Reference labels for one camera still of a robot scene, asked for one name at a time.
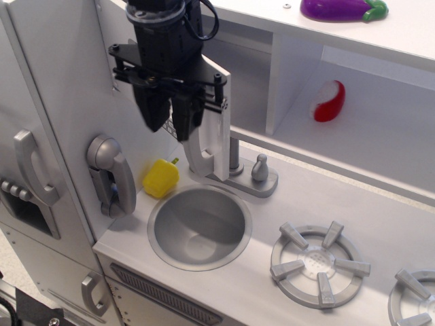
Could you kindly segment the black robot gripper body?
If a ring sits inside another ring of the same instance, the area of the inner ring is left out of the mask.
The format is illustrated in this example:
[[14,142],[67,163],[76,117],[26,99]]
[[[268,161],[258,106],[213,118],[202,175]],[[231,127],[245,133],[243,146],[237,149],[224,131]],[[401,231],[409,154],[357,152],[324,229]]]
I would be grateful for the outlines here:
[[227,79],[202,55],[203,44],[219,31],[218,17],[207,34],[200,10],[127,10],[126,17],[137,42],[109,47],[117,80],[132,87],[159,88],[169,97],[170,110],[171,99],[185,93],[201,98],[204,110],[223,112]]

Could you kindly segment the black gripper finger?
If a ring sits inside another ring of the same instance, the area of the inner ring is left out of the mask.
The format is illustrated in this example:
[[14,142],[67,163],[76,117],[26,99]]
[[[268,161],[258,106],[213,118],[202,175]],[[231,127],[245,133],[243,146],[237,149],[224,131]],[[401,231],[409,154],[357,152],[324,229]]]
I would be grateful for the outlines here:
[[133,86],[133,94],[146,126],[152,132],[158,131],[169,119],[169,97],[159,88],[139,86]]
[[201,98],[185,93],[176,94],[171,102],[177,140],[187,141],[202,123],[205,103]]

